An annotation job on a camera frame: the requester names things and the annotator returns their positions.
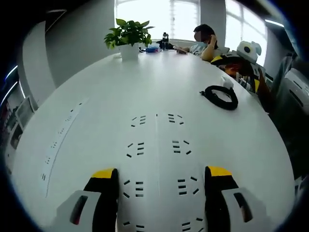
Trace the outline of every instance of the black and yellow robot part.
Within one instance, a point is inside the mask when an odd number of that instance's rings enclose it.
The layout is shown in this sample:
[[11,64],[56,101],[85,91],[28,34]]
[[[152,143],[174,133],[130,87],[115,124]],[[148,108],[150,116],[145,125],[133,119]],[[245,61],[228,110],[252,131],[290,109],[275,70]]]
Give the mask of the black and yellow robot part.
[[238,188],[232,173],[222,167],[206,167],[204,188],[208,231],[230,231],[229,212],[222,190]]
[[92,231],[115,232],[119,197],[118,170],[109,168],[95,172],[84,191],[101,193],[93,217]]

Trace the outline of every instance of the coiled black cable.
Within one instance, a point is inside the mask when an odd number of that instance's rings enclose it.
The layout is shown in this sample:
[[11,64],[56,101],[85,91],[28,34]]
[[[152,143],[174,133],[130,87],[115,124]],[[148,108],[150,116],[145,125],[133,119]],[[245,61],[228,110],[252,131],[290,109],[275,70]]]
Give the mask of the coiled black cable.
[[[221,91],[225,93],[232,102],[227,102],[219,98],[213,90]],[[211,103],[225,110],[235,110],[238,106],[237,96],[232,88],[228,89],[223,86],[209,86],[205,91],[200,92],[205,98],[207,98]]]

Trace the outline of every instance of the white flower pot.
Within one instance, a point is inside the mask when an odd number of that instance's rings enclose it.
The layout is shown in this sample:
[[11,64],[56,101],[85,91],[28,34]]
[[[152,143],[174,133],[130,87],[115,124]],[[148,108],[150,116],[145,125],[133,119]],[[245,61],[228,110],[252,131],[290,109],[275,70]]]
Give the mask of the white flower pot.
[[119,46],[122,61],[137,60],[139,57],[139,44],[135,43],[133,46],[130,44]]

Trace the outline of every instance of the white wall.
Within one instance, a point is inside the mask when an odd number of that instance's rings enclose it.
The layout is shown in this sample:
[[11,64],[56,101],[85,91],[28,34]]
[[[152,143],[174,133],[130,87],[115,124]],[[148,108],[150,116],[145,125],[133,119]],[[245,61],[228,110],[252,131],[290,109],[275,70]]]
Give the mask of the white wall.
[[116,50],[107,49],[104,36],[114,27],[114,0],[91,0],[63,15],[47,32],[48,60],[58,87],[90,64]]
[[267,52],[264,63],[266,73],[275,78],[282,59],[288,52],[271,30],[267,30]]
[[45,21],[33,27],[19,53],[21,56],[17,64],[21,83],[27,83],[25,85],[32,95],[31,99],[40,106],[56,89],[47,60]]
[[225,0],[200,0],[201,24],[209,25],[216,33],[218,46],[225,45]]

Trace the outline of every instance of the window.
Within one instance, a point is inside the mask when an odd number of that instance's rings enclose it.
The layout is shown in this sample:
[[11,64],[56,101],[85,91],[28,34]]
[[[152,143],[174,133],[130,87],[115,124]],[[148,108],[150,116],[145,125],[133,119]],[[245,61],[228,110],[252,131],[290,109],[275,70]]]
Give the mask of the window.
[[260,44],[262,54],[258,56],[257,63],[263,66],[267,51],[267,28],[264,21],[234,0],[225,0],[225,6],[225,46],[236,51],[241,41]]
[[150,20],[152,39],[164,32],[171,39],[193,40],[200,24],[199,0],[116,0],[115,17],[139,22]]

